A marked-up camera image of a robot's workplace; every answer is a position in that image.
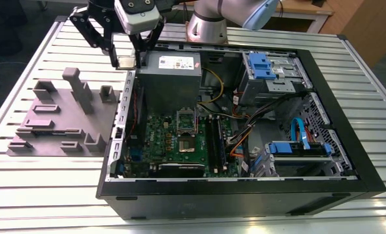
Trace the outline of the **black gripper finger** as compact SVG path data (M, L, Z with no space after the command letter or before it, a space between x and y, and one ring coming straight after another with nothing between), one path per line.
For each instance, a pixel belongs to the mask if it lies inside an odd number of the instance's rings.
M95 29L90 19L94 19L103 27L103 34ZM110 57L111 65L118 68L118 55L112 42L112 34L116 18L115 10L104 6L75 7L70 20L92 48L100 48L103 54Z
M140 68L142 66L146 65L144 56L146 56L147 51L152 50L156 45L164 23L166 23L166 18L160 17L156 28L150 32L148 36L144 39L142 38L140 34L134 34L128 36L134 49L135 49L136 68Z

